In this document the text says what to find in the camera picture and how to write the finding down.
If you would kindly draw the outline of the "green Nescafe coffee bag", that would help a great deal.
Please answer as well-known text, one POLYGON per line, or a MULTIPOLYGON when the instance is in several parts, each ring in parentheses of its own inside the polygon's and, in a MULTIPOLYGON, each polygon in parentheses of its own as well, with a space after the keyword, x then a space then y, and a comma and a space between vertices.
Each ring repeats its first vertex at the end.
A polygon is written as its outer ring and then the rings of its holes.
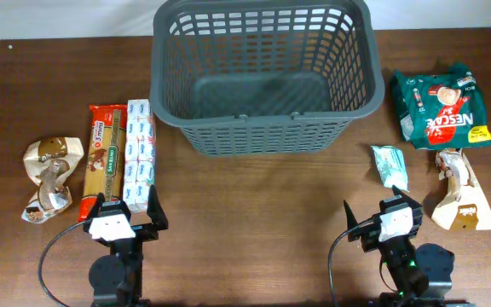
POLYGON ((456 63, 445 74, 395 71, 391 94, 401 135, 416 149, 491 146, 487 108, 471 69, 456 63))

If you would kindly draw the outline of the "Kleenex tissue multipack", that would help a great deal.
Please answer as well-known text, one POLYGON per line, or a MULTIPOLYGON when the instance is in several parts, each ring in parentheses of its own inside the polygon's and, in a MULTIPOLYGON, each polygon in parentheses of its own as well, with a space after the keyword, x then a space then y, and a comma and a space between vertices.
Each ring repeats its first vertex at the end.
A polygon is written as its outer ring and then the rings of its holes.
POLYGON ((155 184, 155 123, 148 99, 128 100, 123 200, 133 213, 147 210, 155 184))

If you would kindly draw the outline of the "small teal wipes packet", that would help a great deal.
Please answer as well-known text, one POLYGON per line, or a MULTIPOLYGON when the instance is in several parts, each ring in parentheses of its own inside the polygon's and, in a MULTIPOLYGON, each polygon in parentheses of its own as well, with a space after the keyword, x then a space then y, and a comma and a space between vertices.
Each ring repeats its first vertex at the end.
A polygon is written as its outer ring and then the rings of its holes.
POLYGON ((375 164, 382 184, 408 191, 408 175, 404 156, 399 148, 392 146, 372 146, 375 164))

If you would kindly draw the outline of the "beige brown snack bag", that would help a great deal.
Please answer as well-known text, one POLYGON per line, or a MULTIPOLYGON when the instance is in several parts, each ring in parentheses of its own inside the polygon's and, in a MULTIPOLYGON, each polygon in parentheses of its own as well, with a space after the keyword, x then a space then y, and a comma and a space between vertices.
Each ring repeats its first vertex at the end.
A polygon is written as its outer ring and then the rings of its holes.
POLYGON ((21 218, 29 223, 44 223, 72 203, 67 178, 84 156, 77 137, 48 137, 31 144, 23 162, 29 178, 38 186, 21 218))
POLYGON ((439 179, 448 180, 448 191, 431 214, 445 230, 491 230, 491 208, 463 151, 444 149, 436 154, 439 179))

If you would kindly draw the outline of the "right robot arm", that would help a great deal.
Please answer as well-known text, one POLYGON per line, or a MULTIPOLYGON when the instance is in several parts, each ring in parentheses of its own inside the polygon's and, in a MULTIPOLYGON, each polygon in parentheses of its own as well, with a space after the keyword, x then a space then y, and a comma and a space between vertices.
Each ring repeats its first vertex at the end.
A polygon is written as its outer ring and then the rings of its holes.
POLYGON ((347 229, 338 237, 358 240, 364 252, 379 252, 378 266, 387 268, 395 287, 379 295, 378 305, 471 306, 465 299, 446 298, 453 286, 454 254, 437 244, 412 243, 423 222, 423 206, 398 187, 391 189, 393 196, 379 202, 379 212, 362 222, 344 203, 347 229))

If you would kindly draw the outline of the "San Remo spaghetti packet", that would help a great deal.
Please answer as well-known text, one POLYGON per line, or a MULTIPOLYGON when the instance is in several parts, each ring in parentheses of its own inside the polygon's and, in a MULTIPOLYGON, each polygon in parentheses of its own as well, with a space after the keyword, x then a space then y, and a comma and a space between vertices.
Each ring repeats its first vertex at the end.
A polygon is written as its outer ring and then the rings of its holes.
POLYGON ((79 222, 87 218, 98 194, 104 194, 105 201, 122 199, 127 107, 91 105, 90 111, 91 134, 86 155, 79 222))

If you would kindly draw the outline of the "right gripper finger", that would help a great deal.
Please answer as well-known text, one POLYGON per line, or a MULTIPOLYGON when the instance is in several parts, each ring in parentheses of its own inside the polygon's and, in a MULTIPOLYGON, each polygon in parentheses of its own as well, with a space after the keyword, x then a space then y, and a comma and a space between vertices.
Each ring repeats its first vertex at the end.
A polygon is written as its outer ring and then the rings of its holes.
POLYGON ((344 200, 344 211, 346 216, 347 230, 350 234, 354 234, 359 223, 357 222, 355 215, 346 200, 344 200))
POLYGON ((420 203, 413 200, 410 196, 401 191, 396 185, 392 186, 392 192, 394 196, 399 196, 402 202, 407 203, 412 209, 420 208, 420 203))

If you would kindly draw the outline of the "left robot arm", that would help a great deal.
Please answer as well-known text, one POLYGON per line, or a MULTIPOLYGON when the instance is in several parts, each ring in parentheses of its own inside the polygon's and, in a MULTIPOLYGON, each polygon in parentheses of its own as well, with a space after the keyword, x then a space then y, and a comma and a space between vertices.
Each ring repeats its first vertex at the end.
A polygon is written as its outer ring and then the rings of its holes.
POLYGON ((99 194, 84 221, 84 232, 109 248, 90 267, 89 283, 94 306, 150 306, 142 296, 143 244, 159 238, 167 230, 168 219, 159 203, 156 188, 149 187, 149 223, 132 225, 131 211, 122 200, 109 201, 99 194))

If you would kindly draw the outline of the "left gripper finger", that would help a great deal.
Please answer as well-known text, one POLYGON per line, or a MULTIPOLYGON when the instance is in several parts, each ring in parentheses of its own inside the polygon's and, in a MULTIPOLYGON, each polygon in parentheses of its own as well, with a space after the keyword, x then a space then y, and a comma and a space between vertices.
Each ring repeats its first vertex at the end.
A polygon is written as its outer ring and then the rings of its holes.
POLYGON ((149 189, 147 215, 151 218, 151 221, 157 230, 168 229, 168 219, 159 202, 157 190, 154 185, 151 185, 149 189))
POLYGON ((100 209, 101 209, 101 207, 102 207, 102 205, 103 205, 104 202, 105 202, 105 196, 104 196, 104 194, 103 193, 99 193, 96 196, 95 204, 90 209, 90 212, 89 212, 88 216, 86 217, 86 219, 87 220, 91 220, 93 218, 98 217, 99 212, 100 212, 100 209))

